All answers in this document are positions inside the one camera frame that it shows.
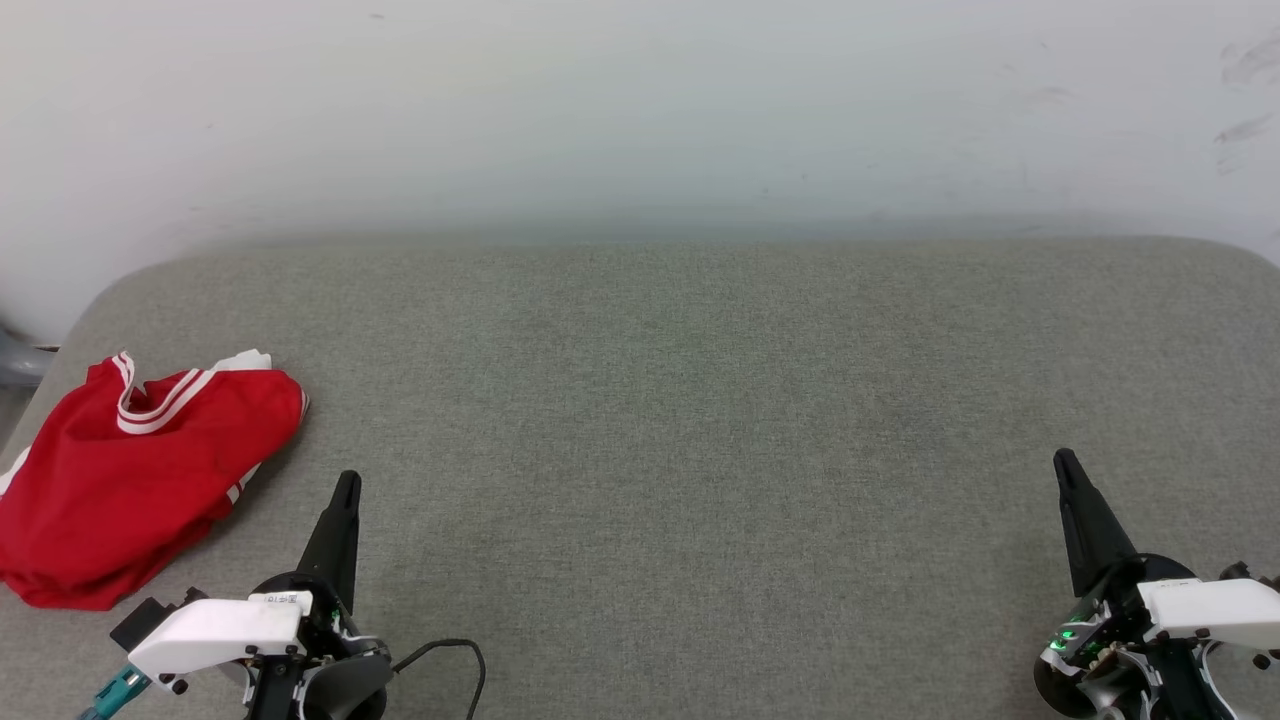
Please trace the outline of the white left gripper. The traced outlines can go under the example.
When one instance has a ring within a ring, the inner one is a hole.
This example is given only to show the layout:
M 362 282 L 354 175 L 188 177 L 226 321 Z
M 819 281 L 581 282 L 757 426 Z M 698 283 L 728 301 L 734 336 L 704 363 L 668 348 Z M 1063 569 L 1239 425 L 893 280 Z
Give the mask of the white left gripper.
M 128 616 L 128 662 L 173 694 L 218 669 L 243 689 L 248 719 L 380 719 L 390 652 L 355 611 L 362 478 L 339 474 L 297 571 L 244 600 L 189 589 L 179 605 L 146 600 Z

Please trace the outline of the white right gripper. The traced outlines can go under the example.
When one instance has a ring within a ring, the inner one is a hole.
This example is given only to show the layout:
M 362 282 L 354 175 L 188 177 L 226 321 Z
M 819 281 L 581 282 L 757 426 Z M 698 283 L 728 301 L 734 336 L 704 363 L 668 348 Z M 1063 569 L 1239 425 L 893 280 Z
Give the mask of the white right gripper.
M 1053 455 L 1076 605 L 1036 661 L 1036 689 L 1073 719 L 1236 719 L 1212 655 L 1233 646 L 1277 667 L 1277 587 L 1243 562 L 1202 580 L 1138 553 L 1071 448 Z

